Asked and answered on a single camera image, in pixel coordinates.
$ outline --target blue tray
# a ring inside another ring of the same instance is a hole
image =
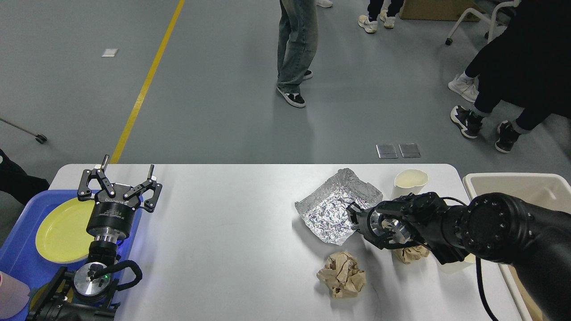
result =
[[[85,260],[66,265],[50,262],[38,253],[35,246],[35,236],[44,218],[62,203],[76,197],[77,190],[50,190],[34,196],[0,248],[0,271],[26,283],[30,287],[30,296],[51,281],[61,266],[67,266],[68,270],[75,271],[85,264]],[[135,214],[130,237],[119,247],[118,254],[121,260],[126,260],[131,252],[132,241],[139,226],[140,212],[141,209],[138,209]],[[120,278],[121,274],[117,273],[114,277]],[[29,304],[20,313],[6,320],[26,320]]]

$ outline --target white sneaker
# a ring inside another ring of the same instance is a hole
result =
[[[387,29],[392,29],[395,27],[395,17],[387,17],[388,10],[381,10],[379,18],[384,22],[383,26]]]
[[[478,89],[476,89],[476,85],[474,85],[474,80],[464,82],[459,78],[460,75],[456,75],[454,80],[448,83],[448,88],[467,101],[471,103],[475,102],[476,97],[478,97]]]
[[[365,29],[365,32],[368,34],[374,34],[375,32],[377,32],[378,24],[379,22],[377,20],[369,21],[368,15],[362,14],[359,16],[359,26]]]
[[[315,4],[324,8],[331,8],[333,6],[333,2],[329,0],[317,0]]]

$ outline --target yellow plate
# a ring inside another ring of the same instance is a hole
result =
[[[36,234],[38,253],[48,261],[74,263],[87,258],[93,236],[85,228],[95,202],[70,199],[43,220]]]

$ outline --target person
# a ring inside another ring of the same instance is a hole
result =
[[[29,176],[0,149],[0,191],[25,205],[34,195],[49,187],[47,180]]]
[[[509,153],[520,135],[539,125],[554,109],[568,106],[562,75],[568,75],[568,58],[562,48],[569,30],[564,13],[569,12],[568,1],[526,0],[516,9],[516,16],[503,34],[486,45],[466,70],[448,83],[448,88],[469,102],[470,108],[455,106],[450,119],[462,136],[477,138],[482,121],[501,100],[517,101],[524,108],[513,121],[502,121],[497,126],[495,148]],[[537,17],[550,18],[541,26]],[[476,90],[474,79],[479,75]]]
[[[280,0],[276,88],[291,106],[305,107],[299,86],[313,77],[309,66],[317,51],[317,10],[308,0]]]
[[[391,0],[388,9],[382,10],[383,0],[369,0],[369,6],[367,7],[369,13],[359,16],[359,26],[365,29],[366,33],[374,34],[377,32],[378,16],[386,29],[393,29],[395,27],[396,14],[399,13],[403,3],[404,0]]]
[[[333,6],[333,2],[330,0],[316,0],[315,4],[323,8],[331,8]]]

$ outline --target aluminum foil tray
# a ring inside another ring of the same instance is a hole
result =
[[[362,208],[377,205],[383,200],[375,186],[365,183],[355,173],[343,168],[295,208],[305,225],[323,242],[342,245],[353,234],[345,209],[352,202]]]

